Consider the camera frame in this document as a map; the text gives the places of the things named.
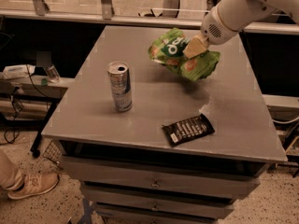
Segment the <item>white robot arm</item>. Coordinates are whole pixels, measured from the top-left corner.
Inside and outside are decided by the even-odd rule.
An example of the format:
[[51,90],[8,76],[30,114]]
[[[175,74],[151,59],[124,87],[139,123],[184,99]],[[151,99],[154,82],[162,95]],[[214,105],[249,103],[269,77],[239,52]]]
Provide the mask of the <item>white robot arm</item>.
[[299,0],[220,0],[205,15],[200,33],[183,53],[191,59],[206,52],[210,45],[224,44],[246,26],[269,17],[276,10],[299,23]]

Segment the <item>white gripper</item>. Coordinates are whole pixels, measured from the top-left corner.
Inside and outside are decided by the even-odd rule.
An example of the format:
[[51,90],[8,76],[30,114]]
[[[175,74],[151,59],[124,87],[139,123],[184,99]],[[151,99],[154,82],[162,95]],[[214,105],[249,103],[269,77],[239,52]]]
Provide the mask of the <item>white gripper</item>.
[[233,10],[228,7],[215,6],[205,15],[201,32],[196,35],[183,50],[184,55],[191,59],[208,49],[210,45],[221,45],[233,38],[238,31],[233,25],[235,16]]

